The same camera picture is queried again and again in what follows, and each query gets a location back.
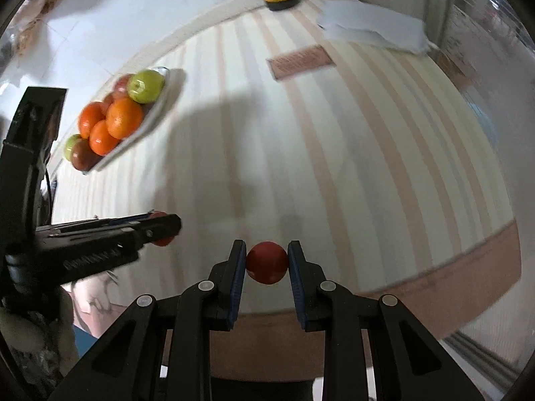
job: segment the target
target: screw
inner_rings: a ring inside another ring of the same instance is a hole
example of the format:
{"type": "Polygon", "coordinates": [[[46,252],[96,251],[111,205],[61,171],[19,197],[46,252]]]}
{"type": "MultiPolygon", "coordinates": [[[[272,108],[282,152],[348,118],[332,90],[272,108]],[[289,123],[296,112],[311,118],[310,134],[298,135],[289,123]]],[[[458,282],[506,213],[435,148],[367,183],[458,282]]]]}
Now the screw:
{"type": "Polygon", "coordinates": [[[137,297],[136,303],[139,307],[147,307],[152,303],[152,297],[151,296],[141,296],[137,297]]]}
{"type": "Polygon", "coordinates": [[[319,284],[319,287],[327,292],[332,292],[336,289],[336,283],[331,282],[330,280],[325,280],[319,284]]]}
{"type": "Polygon", "coordinates": [[[398,304],[398,299],[390,294],[387,294],[383,297],[383,303],[387,306],[395,306],[398,304]]]}
{"type": "Polygon", "coordinates": [[[201,291],[211,291],[214,287],[214,284],[211,280],[203,280],[199,283],[199,289],[201,291]]]}

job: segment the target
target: table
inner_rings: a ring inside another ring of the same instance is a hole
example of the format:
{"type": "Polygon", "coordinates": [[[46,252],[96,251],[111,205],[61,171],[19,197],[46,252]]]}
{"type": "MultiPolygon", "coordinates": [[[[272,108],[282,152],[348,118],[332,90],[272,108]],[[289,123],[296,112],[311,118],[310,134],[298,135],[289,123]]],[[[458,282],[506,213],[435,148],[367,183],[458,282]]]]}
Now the table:
{"type": "MultiPolygon", "coordinates": [[[[438,337],[518,280],[516,222],[474,113],[427,56],[323,40],[324,1],[247,11],[177,44],[155,62],[180,68],[157,129],[97,174],[59,167],[55,223],[150,209],[184,223],[167,248],[71,286],[82,328],[98,336],[140,294],[203,280],[235,238],[299,239],[327,278],[394,293],[438,337]],[[317,44],[334,65],[274,80],[268,58],[317,44]]],[[[323,336],[300,331],[288,276],[247,277],[240,312],[212,336],[215,376],[321,375],[323,336]]]]}

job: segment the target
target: orange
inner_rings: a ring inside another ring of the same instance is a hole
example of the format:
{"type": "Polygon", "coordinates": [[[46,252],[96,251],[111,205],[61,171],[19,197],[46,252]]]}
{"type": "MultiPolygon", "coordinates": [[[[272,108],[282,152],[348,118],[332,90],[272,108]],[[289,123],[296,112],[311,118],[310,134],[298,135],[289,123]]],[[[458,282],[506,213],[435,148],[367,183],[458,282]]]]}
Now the orange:
{"type": "Polygon", "coordinates": [[[98,121],[104,119],[102,103],[94,102],[87,104],[78,117],[78,132],[84,139],[89,139],[89,134],[98,121]]]}
{"type": "Polygon", "coordinates": [[[132,134],[143,121],[143,109],[130,98],[116,100],[106,113],[108,132],[115,138],[124,139],[132,134]]]}
{"type": "Polygon", "coordinates": [[[89,135],[89,147],[95,154],[100,156],[110,153],[119,142],[120,140],[117,140],[108,133],[105,120],[97,122],[89,135]]]}

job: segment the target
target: white plate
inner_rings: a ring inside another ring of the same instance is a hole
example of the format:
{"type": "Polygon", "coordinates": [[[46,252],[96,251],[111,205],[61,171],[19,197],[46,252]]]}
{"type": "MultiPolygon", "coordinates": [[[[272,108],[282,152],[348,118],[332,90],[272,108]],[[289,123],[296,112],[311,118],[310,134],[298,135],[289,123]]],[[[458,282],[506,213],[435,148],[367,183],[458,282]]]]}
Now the white plate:
{"type": "Polygon", "coordinates": [[[104,156],[97,164],[95,164],[92,169],[82,172],[84,175],[88,175],[89,173],[94,171],[102,170],[114,159],[118,158],[132,144],[138,142],[153,130],[154,123],[160,119],[164,111],[165,99],[167,98],[170,87],[169,78],[171,71],[169,71],[169,69],[167,68],[164,68],[163,66],[157,66],[156,68],[152,68],[152,70],[159,72],[165,77],[164,87],[160,95],[158,96],[158,99],[154,102],[153,106],[149,109],[149,111],[146,112],[140,127],[137,128],[132,135],[123,139],[122,142],[119,143],[108,155],[104,156]]]}

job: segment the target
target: paper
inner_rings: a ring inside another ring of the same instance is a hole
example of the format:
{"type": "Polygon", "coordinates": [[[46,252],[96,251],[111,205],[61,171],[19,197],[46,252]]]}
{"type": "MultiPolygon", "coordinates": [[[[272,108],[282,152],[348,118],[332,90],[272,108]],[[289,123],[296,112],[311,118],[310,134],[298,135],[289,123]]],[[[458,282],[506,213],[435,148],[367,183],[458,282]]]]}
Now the paper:
{"type": "Polygon", "coordinates": [[[324,29],[326,39],[361,42],[414,54],[430,49],[421,19],[358,0],[327,1],[317,22],[324,29]]]}

